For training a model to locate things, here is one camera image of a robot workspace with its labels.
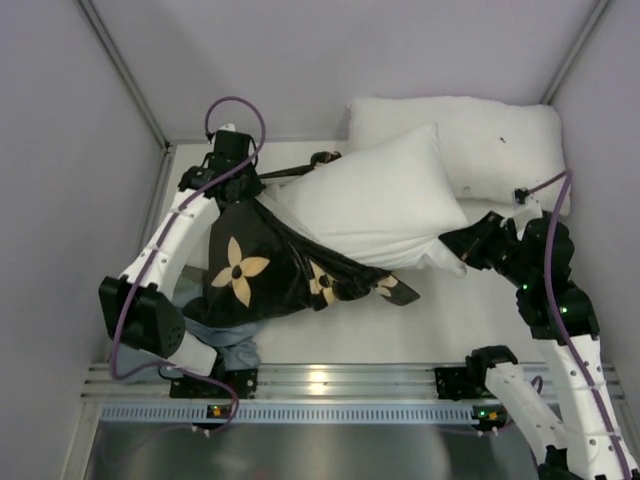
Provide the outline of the black floral pillowcase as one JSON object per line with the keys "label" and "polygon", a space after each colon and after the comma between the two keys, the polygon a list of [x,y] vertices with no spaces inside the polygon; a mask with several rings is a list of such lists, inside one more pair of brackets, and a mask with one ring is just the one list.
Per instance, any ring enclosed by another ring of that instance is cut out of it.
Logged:
{"label": "black floral pillowcase", "polygon": [[420,294],[392,272],[369,267],[285,225],[257,200],[227,207],[209,235],[202,294],[183,308],[211,328],[321,311],[370,293],[406,306]]}

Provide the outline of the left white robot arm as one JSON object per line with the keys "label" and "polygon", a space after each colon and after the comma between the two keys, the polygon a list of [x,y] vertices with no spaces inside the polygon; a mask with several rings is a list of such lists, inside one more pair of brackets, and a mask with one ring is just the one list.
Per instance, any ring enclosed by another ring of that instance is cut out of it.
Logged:
{"label": "left white robot arm", "polygon": [[210,157],[184,173],[151,239],[119,277],[107,276],[99,286],[115,379],[124,380],[140,370],[118,370],[121,346],[152,356],[155,366],[197,377],[210,376],[218,360],[214,347],[187,331],[172,298],[191,252],[220,216],[217,189],[253,171],[263,144],[238,132],[233,124],[209,132],[207,138],[213,145]]}

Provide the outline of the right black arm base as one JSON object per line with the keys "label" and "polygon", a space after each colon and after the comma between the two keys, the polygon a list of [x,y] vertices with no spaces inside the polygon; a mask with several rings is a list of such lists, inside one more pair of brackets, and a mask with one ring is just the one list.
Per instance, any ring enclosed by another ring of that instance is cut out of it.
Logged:
{"label": "right black arm base", "polygon": [[434,369],[439,400],[478,400],[491,394],[466,367],[438,367]]}

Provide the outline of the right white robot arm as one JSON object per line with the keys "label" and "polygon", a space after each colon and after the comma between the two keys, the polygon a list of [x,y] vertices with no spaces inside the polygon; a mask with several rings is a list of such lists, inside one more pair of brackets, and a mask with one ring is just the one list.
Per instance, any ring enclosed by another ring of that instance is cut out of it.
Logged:
{"label": "right white robot arm", "polygon": [[476,349],[466,364],[526,439],[538,477],[638,478],[604,376],[593,304],[571,278],[568,228],[544,212],[518,233],[514,219],[490,212],[439,239],[467,266],[492,270],[516,289],[518,313],[542,354],[559,409],[541,398],[505,346]]}

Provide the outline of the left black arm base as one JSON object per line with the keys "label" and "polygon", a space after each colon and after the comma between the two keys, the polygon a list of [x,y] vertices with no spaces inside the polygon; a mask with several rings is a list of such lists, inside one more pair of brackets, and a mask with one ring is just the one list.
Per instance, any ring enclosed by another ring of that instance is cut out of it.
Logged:
{"label": "left black arm base", "polygon": [[[258,369],[226,372],[221,382],[234,390],[240,399],[249,399],[256,392],[258,372]],[[230,399],[231,394],[219,386],[196,380],[190,376],[183,376],[171,381],[169,397],[177,399]]]}

